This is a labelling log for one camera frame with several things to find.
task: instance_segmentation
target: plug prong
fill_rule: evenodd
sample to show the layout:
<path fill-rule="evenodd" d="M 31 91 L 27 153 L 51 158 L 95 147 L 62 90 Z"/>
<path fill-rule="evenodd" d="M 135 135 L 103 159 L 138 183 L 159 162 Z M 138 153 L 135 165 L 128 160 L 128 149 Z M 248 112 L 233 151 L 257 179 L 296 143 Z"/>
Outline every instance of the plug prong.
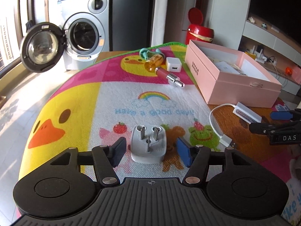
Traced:
<path fill-rule="evenodd" d="M 151 138 L 150 138 L 150 136 L 148 136 L 148 140 L 147 140 L 147 152 L 150 151 L 150 143 L 151 143 Z"/>
<path fill-rule="evenodd" d="M 154 140 L 158 141 L 158 134 L 159 134 L 159 130 L 158 128 L 154 128 Z"/>
<path fill-rule="evenodd" d="M 143 140 L 145 138 L 145 127 L 142 127 L 141 128 L 141 131 L 140 131 L 140 138 L 141 140 Z"/>

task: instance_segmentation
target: washing machine door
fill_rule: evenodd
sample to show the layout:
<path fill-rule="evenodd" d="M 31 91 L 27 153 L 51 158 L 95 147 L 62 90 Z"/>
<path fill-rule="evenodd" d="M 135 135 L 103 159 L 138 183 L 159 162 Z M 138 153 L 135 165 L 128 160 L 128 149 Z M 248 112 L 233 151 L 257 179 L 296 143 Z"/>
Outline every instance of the washing machine door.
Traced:
<path fill-rule="evenodd" d="M 49 22 L 36 24 L 22 39 L 22 63 L 32 72 L 45 72 L 60 60 L 65 45 L 66 36 L 58 26 Z"/>

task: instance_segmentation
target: tv screen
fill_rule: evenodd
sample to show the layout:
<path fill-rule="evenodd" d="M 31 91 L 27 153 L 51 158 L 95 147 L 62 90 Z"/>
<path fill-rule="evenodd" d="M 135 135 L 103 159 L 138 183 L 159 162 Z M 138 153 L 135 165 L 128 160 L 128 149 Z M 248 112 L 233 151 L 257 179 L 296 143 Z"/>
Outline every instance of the tv screen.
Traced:
<path fill-rule="evenodd" d="M 251 0 L 253 13 L 301 44 L 301 0 Z"/>

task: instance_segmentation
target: cartoon frog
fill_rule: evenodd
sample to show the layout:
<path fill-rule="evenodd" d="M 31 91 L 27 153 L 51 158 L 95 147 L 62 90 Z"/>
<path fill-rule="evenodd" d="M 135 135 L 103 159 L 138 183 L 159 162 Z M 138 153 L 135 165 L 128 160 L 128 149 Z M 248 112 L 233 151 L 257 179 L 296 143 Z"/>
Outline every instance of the cartoon frog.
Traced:
<path fill-rule="evenodd" d="M 196 146 L 197 144 L 204 145 L 214 151 L 220 151 L 217 148 L 219 145 L 219 137 L 212 130 L 210 125 L 203 126 L 196 118 L 193 127 L 189 127 L 190 132 L 190 144 Z"/>

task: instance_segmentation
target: play mat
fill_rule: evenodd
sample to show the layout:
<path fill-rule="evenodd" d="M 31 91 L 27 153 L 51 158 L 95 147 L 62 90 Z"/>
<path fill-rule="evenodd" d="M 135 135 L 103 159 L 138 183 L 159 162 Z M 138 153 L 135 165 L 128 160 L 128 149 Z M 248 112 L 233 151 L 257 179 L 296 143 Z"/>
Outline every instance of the play mat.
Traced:
<path fill-rule="evenodd" d="M 202 144 L 223 151 L 209 124 L 208 106 L 184 63 L 186 46 L 167 43 L 158 46 L 166 57 L 177 57 L 183 67 L 177 75 L 185 83 L 180 89 L 144 69 L 139 51 L 118 55 L 88 67 L 65 82 L 41 110 L 28 138 L 19 178 L 68 147 L 90 151 L 98 145 L 112 145 L 126 137 L 127 152 L 114 170 L 125 177 L 179 177 L 188 168 L 180 160 L 175 140 L 184 137 L 193 146 Z M 273 110 L 288 110 L 278 99 Z M 271 109 L 253 108 L 270 122 Z M 239 144 L 239 150 L 284 180 L 290 197 L 282 216 L 295 225 L 301 215 L 301 183 L 293 175 L 293 160 L 287 147 L 269 146 L 266 137 L 251 134 L 244 121 L 225 108 L 216 111 L 221 130 Z M 167 152 L 162 163 L 140 164 L 131 159 L 131 131 L 139 124 L 161 125 L 166 130 Z M 212 167 L 208 177 L 220 168 Z M 95 179 L 92 167 L 82 172 Z"/>

